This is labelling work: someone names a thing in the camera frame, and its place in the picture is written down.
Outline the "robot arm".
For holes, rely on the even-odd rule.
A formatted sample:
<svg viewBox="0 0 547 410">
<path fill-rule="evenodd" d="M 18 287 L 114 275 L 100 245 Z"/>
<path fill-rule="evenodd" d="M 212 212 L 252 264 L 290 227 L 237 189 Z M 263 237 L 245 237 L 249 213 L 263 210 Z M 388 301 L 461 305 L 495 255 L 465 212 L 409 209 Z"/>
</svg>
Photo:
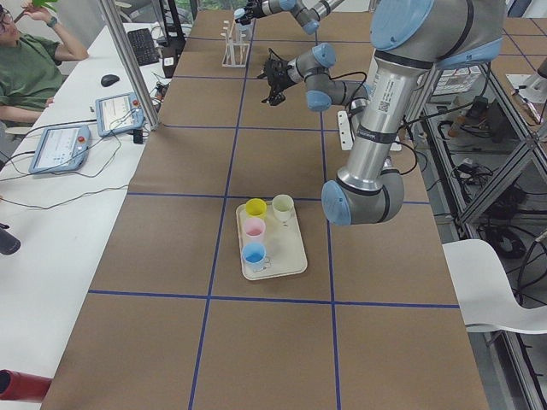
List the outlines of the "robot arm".
<svg viewBox="0 0 547 410">
<path fill-rule="evenodd" d="M 287 61 L 272 54 L 261 78 L 266 103 L 284 101 L 284 90 L 304 83 L 308 108 L 332 105 L 350 111 L 354 137 L 349 160 L 326 182 L 321 203 L 338 226 L 373 224 L 393 218 L 403 204 L 401 173 L 389 157 L 418 78 L 432 67 L 472 67 L 497 57 L 502 45 L 503 1 L 383 1 L 373 13 L 371 42 L 377 69 L 373 85 L 332 78 L 336 56 L 319 44 Z"/>
<path fill-rule="evenodd" d="M 243 8 L 234 11 L 234 19 L 240 26 L 249 26 L 254 20 L 288 12 L 303 31 L 311 35 L 318 30 L 321 20 L 331 14 L 342 2 L 343 0 L 320 0 L 313 7 L 308 8 L 303 1 L 297 0 L 248 1 Z"/>
</svg>

